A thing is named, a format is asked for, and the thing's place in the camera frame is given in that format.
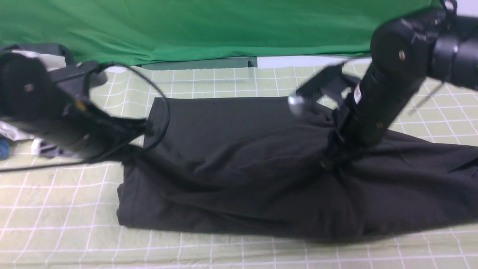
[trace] wire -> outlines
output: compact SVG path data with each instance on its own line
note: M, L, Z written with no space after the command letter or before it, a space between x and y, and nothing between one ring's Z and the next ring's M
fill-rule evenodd
M166 132L168 130L169 123L171 121L171 107L169 105L169 101L168 101L168 98L166 97L166 95L149 78L147 78L141 72L133 69L132 67L130 67L128 65L125 65L125 64L119 63L119 62L113 62L113 63L109 63L109 64L103 64L103 65L100 65L100 66L101 66L101 69L102 69L101 71L104 71L105 69L107 69L109 67L113 67L113 66L124 67L124 68L130 70L131 72L133 72L138 77L145 80L148 84L150 84L161 95L163 103L164 103L164 124L163 124L163 127L161 129L161 132L155 138L154 142L151 143L146 148L144 148L143 150L141 150L139 152L139 154L143 154L147 151L150 151L150 150L156 148L159 145L159 143L161 143L161 141L166 136ZM124 143L121 143L121 144L111 148L110 150L108 150L104 154L102 154L98 157L92 158L92 159L85 159L85 160L82 160L82 161L69 162L69 163L55 163L55 164L50 164L50 165L38 165L38 166L30 166L30 167L16 167L16 168L2 168L2 169L0 169L0 173L24 172L24 171L31 171L31 170L37 170L37 169L58 168L58 167L75 166L75 165L82 165L82 164L95 164L95 163L99 163L99 162L104 162L108 159L108 157L111 154L113 154L116 151L120 150L121 148L129 145L129 143L130 143L130 141L125 141Z
M123 63L114 62L114 63L111 63L111 64L112 64L112 66L121 66L121 67L129 69L131 72L135 73L137 76L139 76L140 78L142 78L143 80L148 82L162 97L163 104L164 104L164 125L163 125L163 128L162 128L161 132L156 137L155 141L151 145L144 148L144 150L143 150L143 152L149 151L149 150L157 147L159 145L159 143L161 143L161 141L166 136L166 132L168 131L169 122L171 121L171 108L170 108L170 105L169 105L168 98L163 93L163 91L161 91L161 89L159 89L159 87L156 86L156 84L154 82L152 82L149 78L145 77L141 72L139 72L139 71L133 69L132 67L130 67L128 65L125 65Z

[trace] white label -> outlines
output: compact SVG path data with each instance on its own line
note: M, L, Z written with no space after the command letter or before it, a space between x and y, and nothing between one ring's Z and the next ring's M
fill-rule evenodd
M355 104L358 104L360 102L360 99L362 99L362 93L360 92L360 84L357 84L357 87L354 90L354 99Z

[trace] green cloth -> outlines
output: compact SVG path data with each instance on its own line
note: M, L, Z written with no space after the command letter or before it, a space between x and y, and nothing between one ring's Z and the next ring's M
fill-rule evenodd
M357 55L375 28L435 0L3 0L0 39L60 43L129 65L234 56Z

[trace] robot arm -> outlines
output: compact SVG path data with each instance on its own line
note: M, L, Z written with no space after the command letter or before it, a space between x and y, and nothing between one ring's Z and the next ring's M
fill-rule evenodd
M90 89L107 82L107 66L89 61L47 72L37 58L6 53L0 67L0 121L88 162L121 161L125 146L151 135L146 119L112 117L90 101Z
M360 82L341 73L343 64L326 67L311 79L321 76L318 83L305 83L289 97L296 115L324 94L339 102L323 167L332 169L376 146L426 78L478 90L478 18L457 16L454 8L428 8L380 26ZM347 86L353 90L344 100L334 98Z

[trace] blue object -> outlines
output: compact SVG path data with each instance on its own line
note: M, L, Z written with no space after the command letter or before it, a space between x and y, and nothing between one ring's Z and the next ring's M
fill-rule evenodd
M10 144L4 138L0 138L0 160L5 160L10 156Z

